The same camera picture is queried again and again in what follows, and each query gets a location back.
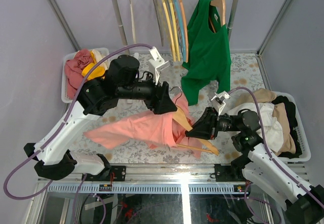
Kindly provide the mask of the white garment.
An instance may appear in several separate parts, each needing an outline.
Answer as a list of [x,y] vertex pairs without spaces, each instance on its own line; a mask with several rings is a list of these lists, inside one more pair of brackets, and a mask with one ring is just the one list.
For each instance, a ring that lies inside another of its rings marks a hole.
[[[278,152],[284,144],[284,134],[281,124],[276,117],[272,116],[274,105],[272,103],[258,103],[258,106],[261,113],[267,146],[271,150]],[[229,115],[237,115],[238,112],[243,109],[257,112],[255,103],[243,103],[229,110],[227,113]]]

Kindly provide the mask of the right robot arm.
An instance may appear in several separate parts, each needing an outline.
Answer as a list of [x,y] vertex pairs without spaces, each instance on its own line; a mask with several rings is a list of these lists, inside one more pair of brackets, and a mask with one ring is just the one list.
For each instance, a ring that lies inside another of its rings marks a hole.
[[259,129],[255,111],[219,115],[207,107],[186,136],[213,140],[220,131],[235,131],[231,139],[241,156],[231,162],[231,176],[257,185],[280,205],[290,223],[318,223],[323,219],[323,187],[313,186],[284,164],[264,144]]

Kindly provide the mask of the salmon pink t shirt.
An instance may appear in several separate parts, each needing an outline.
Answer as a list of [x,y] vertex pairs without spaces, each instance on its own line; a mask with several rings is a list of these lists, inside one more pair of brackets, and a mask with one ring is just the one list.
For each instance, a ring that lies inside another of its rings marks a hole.
[[201,148],[202,143],[185,136],[185,128],[173,119],[172,112],[157,115],[144,111],[84,132],[89,140],[113,149],[130,139],[142,141],[151,149],[161,146],[176,148],[178,144]]

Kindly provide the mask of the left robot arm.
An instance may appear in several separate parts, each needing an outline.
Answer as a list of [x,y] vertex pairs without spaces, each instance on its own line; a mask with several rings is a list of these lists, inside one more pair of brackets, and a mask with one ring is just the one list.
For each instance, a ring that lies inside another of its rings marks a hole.
[[85,155],[69,150],[85,128],[117,106],[120,99],[143,100],[154,114],[177,110],[169,96],[169,84],[159,83],[145,71],[144,80],[138,76],[139,61],[129,55],[112,60],[103,76],[85,82],[72,108],[38,143],[27,143],[24,151],[36,160],[39,177],[58,181],[71,173],[88,174],[94,180],[110,177],[111,165],[102,154]]

